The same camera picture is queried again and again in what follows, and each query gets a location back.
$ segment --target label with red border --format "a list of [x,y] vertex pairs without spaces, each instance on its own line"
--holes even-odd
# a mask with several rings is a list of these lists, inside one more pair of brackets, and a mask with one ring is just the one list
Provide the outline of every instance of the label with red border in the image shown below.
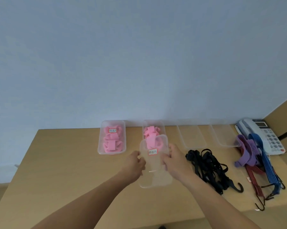
[[115,132],[117,132],[116,128],[109,128],[108,129],[108,133],[115,133]]
[[149,156],[156,155],[156,154],[158,154],[158,149],[157,148],[148,150],[148,155]]

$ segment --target blue striped strap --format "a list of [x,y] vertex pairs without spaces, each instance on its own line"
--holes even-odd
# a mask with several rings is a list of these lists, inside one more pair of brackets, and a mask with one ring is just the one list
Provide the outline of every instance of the blue striped strap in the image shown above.
[[278,176],[275,174],[274,169],[271,165],[271,162],[266,154],[266,152],[264,151],[263,148],[263,142],[260,138],[260,136],[258,134],[255,133],[250,133],[248,135],[248,139],[253,139],[257,145],[257,147],[261,150],[261,156],[262,156],[262,162],[265,168],[265,172],[267,173],[267,177],[269,182],[274,185],[274,190],[272,191],[272,193],[267,197],[268,199],[270,199],[270,197],[279,194],[280,188],[281,188],[281,183],[278,179]]

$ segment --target white sticker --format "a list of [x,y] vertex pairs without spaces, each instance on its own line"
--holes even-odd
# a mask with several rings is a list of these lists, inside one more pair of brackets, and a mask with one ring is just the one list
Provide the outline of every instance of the white sticker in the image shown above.
[[116,128],[109,128],[108,132],[109,133],[115,133],[115,132],[117,132],[117,129]]
[[158,149],[150,149],[149,151],[148,151],[148,155],[150,156],[150,155],[155,155],[155,154],[157,154],[158,153]]

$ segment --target bundle of black straps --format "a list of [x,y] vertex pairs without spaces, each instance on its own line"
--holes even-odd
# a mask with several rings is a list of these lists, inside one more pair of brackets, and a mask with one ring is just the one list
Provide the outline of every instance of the bundle of black straps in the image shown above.
[[223,194],[224,190],[229,187],[233,188],[239,193],[244,191],[243,186],[238,183],[240,190],[237,189],[233,181],[225,175],[228,171],[228,167],[225,164],[221,164],[215,158],[210,149],[202,150],[201,154],[197,150],[189,150],[186,154],[188,161],[191,161],[192,165],[195,167],[195,173],[206,183],[210,183],[217,193]]

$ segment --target white telephone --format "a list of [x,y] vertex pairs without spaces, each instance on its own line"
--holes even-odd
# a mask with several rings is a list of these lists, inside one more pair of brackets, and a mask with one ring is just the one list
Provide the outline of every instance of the white telephone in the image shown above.
[[278,137],[268,127],[264,120],[252,120],[245,118],[240,120],[235,126],[237,131],[248,139],[250,133],[256,133],[260,136],[264,150],[269,155],[278,155],[285,153],[285,149]]

